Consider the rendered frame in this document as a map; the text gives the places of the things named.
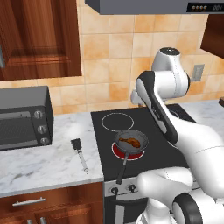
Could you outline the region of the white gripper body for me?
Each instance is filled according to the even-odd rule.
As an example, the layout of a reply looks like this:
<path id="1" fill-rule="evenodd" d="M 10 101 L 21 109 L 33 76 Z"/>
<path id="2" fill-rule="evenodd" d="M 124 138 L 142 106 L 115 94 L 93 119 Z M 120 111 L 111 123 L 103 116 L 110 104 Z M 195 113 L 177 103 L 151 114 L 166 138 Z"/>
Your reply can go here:
<path id="1" fill-rule="evenodd" d="M 138 105 L 138 106 L 143 106 L 144 102 L 138 95 L 137 91 L 135 89 L 132 90 L 131 95 L 130 95 L 130 100 L 133 104 Z"/>

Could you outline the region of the brown cooked chicken piece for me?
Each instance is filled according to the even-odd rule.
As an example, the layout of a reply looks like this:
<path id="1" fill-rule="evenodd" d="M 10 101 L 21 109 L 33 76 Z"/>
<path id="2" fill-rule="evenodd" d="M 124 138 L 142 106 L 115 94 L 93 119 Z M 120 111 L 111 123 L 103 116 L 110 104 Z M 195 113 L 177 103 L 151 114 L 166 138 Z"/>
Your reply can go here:
<path id="1" fill-rule="evenodd" d="M 119 140 L 121 142 L 126 142 L 128 144 L 131 144 L 135 148 L 139 148 L 141 146 L 140 142 L 137 139 L 135 139 L 134 137 L 130 137 L 130 138 L 122 138 L 122 137 L 120 137 Z"/>

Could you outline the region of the dark grey frying pan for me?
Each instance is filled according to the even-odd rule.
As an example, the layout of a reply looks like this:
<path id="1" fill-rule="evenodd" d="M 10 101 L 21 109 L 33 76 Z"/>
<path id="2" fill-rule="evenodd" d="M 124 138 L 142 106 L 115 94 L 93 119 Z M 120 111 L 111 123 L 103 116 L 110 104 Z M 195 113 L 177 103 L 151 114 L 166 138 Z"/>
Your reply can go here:
<path id="1" fill-rule="evenodd" d="M 121 142 L 119 140 L 120 137 L 122 137 L 122 138 L 134 137 L 135 139 L 137 139 L 140 142 L 141 146 L 139 148 L 135 148 L 129 143 Z M 121 168 L 121 170 L 118 174 L 117 180 L 116 180 L 116 183 L 118 185 L 120 185 L 123 182 L 123 174 L 126 169 L 126 164 L 127 164 L 129 155 L 136 155 L 142 151 L 145 151 L 148 144 L 149 144 L 148 137 L 143 132 L 141 132 L 139 130 L 125 129 L 125 130 L 119 131 L 115 135 L 115 145 L 120 151 L 122 151 L 124 153 L 124 160 L 122 163 L 122 168 Z"/>

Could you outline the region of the black stove with hob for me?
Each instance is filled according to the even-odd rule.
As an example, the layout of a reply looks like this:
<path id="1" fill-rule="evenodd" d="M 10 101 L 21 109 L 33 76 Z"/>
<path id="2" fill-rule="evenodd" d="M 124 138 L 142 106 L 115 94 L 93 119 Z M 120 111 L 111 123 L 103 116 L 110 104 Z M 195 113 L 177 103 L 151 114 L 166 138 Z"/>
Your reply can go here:
<path id="1" fill-rule="evenodd" d="M 93 112 L 91 116 L 104 176 L 103 224 L 135 224 L 147 203 L 118 206 L 110 200 L 143 198 L 136 186 L 139 173 L 165 167 L 186 167 L 186 160 L 165 140 L 147 108 L 105 110 Z M 122 183 L 118 185 L 116 180 L 124 160 L 124 153 L 115 146 L 115 136 L 120 130 L 139 130 L 148 137 L 149 144 L 144 153 L 128 158 Z M 136 186 L 134 192 L 129 190 L 131 184 Z M 112 187 L 118 188 L 117 195 L 111 193 Z"/>

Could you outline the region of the grey range hood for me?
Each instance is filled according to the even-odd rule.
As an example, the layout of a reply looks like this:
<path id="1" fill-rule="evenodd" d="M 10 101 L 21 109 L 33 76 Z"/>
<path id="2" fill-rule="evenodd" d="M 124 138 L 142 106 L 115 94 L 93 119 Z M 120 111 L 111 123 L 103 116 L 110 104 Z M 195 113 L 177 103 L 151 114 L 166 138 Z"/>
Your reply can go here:
<path id="1" fill-rule="evenodd" d="M 85 0 L 101 15 L 224 14 L 224 0 Z"/>

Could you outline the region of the black toaster oven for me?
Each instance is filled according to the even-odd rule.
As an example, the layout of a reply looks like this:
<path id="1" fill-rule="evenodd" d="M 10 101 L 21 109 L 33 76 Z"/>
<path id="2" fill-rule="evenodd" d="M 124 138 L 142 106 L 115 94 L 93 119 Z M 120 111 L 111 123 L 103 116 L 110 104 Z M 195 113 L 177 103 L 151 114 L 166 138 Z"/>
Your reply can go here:
<path id="1" fill-rule="evenodd" d="M 44 116 L 34 117 L 41 110 Z M 38 133 L 45 125 L 46 133 Z M 44 146 L 40 139 L 53 141 L 53 108 L 48 86 L 0 89 L 0 151 Z"/>

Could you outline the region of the brown wooden drawer front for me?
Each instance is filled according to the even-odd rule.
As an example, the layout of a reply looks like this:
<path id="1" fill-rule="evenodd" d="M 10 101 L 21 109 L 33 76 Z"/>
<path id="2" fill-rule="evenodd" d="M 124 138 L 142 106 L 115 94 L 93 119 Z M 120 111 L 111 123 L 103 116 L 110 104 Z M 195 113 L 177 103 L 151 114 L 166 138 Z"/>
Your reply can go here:
<path id="1" fill-rule="evenodd" d="M 14 206 L 16 202 L 39 200 L 30 205 Z M 102 183 L 75 185 L 42 192 L 32 192 L 0 198 L 0 216 L 22 211 L 35 211 L 48 207 L 79 205 L 102 200 Z"/>

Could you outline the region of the brown wooden base cupboard door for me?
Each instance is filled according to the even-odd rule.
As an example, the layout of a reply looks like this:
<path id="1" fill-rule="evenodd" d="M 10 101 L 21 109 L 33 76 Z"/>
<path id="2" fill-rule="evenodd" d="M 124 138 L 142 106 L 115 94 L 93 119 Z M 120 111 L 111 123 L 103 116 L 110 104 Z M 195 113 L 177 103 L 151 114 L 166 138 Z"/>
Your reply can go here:
<path id="1" fill-rule="evenodd" d="M 32 224 L 36 224 L 36 221 L 28 215 L 17 215 L 7 218 L 0 218 L 0 224 L 27 224 L 27 220 L 31 220 Z"/>
<path id="2" fill-rule="evenodd" d="M 46 224 L 103 224 L 102 203 L 95 202 L 78 206 L 65 206 L 44 212 L 35 213 L 40 224 L 40 217 Z"/>

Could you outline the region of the grey wall outlet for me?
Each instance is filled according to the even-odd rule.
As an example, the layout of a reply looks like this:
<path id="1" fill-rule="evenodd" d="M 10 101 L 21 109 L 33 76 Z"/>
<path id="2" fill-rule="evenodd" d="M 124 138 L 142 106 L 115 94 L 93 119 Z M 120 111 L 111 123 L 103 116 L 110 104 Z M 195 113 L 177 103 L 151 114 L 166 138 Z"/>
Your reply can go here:
<path id="1" fill-rule="evenodd" d="M 192 81 L 200 81 L 203 71 L 204 71 L 204 64 L 195 65 L 192 72 Z"/>

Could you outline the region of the dark brown wall cupboard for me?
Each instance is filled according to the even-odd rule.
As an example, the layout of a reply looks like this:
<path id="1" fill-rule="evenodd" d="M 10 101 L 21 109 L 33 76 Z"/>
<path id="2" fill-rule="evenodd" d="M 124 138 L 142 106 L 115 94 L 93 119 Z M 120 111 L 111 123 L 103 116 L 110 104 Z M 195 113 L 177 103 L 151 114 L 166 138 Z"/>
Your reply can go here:
<path id="1" fill-rule="evenodd" d="M 200 48 L 224 59 L 224 14 L 208 16 Z"/>

